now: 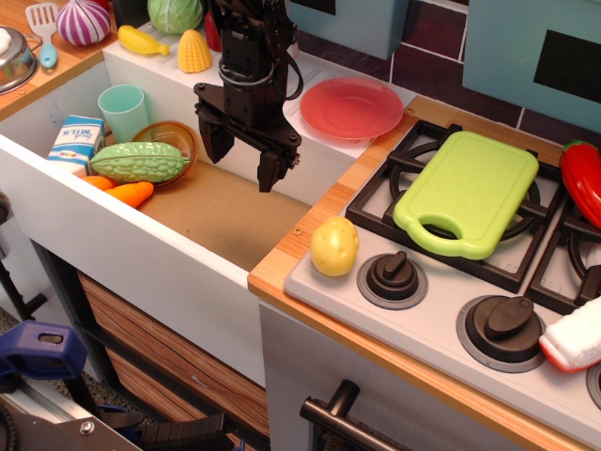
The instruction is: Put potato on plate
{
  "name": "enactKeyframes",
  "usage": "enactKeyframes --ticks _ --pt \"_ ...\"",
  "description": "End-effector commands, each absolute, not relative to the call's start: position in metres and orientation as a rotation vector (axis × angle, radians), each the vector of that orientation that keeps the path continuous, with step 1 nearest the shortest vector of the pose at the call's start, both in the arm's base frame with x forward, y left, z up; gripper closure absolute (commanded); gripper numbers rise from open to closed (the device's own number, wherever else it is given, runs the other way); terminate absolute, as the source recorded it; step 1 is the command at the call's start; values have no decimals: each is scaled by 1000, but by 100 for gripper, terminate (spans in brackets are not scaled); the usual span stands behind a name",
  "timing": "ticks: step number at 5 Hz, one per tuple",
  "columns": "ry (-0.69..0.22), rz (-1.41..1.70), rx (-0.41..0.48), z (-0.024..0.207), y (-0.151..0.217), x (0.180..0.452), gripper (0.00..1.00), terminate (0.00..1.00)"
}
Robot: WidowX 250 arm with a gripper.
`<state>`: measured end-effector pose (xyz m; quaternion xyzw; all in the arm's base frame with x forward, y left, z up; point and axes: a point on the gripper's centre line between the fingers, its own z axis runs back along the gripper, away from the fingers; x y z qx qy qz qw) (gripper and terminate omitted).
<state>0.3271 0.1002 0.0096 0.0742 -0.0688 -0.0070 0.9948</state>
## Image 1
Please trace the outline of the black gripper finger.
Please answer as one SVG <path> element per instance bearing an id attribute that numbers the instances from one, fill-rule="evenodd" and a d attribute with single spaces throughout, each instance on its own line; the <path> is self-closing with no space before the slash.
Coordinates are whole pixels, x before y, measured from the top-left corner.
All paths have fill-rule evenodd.
<path id="1" fill-rule="evenodd" d="M 288 151 L 266 150 L 261 153 L 257 167 L 259 191 L 268 193 L 274 184 L 283 179 L 290 168 Z"/>
<path id="2" fill-rule="evenodd" d="M 234 145 L 234 136 L 227 129 L 229 120 L 211 109 L 199 109 L 197 115 L 207 156 L 213 163 L 218 163 Z"/>

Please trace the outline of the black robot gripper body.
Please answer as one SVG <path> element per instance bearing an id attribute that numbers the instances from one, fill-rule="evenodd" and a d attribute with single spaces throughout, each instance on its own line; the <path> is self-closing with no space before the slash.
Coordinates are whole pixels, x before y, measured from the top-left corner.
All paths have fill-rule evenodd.
<path id="1" fill-rule="evenodd" d="M 199 109 L 211 109 L 229 120 L 227 129 L 239 139 L 259 150 L 288 151 L 290 168 L 299 162 L 300 136 L 287 122 L 284 103 L 301 93 L 301 76 L 297 87 L 287 93 L 290 70 L 298 71 L 287 43 L 267 44 L 236 32 L 222 32 L 223 52 L 218 65 L 221 86 L 198 84 L 194 93 Z"/>

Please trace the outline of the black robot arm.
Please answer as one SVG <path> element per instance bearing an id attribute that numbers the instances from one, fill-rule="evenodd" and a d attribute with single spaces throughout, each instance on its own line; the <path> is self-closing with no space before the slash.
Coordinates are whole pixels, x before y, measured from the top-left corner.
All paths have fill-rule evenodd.
<path id="1" fill-rule="evenodd" d="M 284 114 L 285 103 L 304 88 L 299 77 L 295 90 L 287 90 L 288 73 L 299 68 L 289 52 L 297 26 L 283 1 L 210 1 L 208 7 L 221 38 L 222 82 L 193 89 L 204 147 L 213 163 L 236 140 L 258 150 L 258 186 L 268 193 L 300 160 L 301 136 Z"/>

